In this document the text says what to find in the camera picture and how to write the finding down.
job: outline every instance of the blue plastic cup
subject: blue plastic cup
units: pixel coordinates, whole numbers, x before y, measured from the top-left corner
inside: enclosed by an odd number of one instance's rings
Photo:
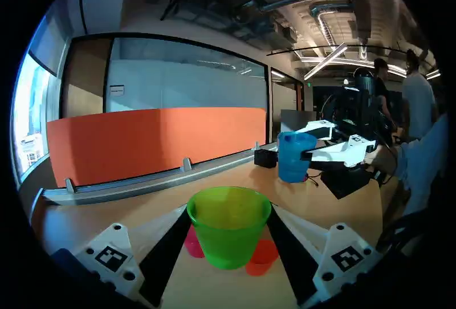
[[[304,181],[310,161],[301,160],[301,152],[314,149],[317,138],[305,132],[279,134],[279,177],[288,183]]]

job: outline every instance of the green plastic cup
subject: green plastic cup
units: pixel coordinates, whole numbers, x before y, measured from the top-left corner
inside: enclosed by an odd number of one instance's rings
[[[232,270],[252,257],[271,203],[252,189],[221,186],[196,193],[187,203],[187,212],[207,261]]]

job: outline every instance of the orange panel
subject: orange panel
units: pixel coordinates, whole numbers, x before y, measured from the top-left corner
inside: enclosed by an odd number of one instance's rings
[[[47,123],[59,187],[121,180],[265,144],[261,108],[164,108],[101,113]]]

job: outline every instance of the white shirt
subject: white shirt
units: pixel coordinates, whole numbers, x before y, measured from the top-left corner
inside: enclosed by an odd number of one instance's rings
[[[409,136],[422,138],[431,128],[434,93],[429,82],[418,72],[413,72],[402,83],[402,98],[410,108]]]
[[[427,207],[431,183],[438,172],[442,174],[445,171],[447,150],[447,114],[442,115],[421,140],[400,145],[394,174],[411,192],[403,215]]]

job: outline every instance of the man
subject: man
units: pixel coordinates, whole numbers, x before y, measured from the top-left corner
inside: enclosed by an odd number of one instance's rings
[[[388,80],[388,64],[381,58],[374,60],[375,70],[375,96],[380,99],[381,112],[391,121],[393,124],[393,131],[396,131],[397,126],[391,117],[391,104],[389,98],[389,92],[386,89],[385,81]]]
[[[434,93],[429,82],[418,72],[420,60],[407,51],[407,78],[402,83],[404,136],[407,141],[421,139],[437,119]]]

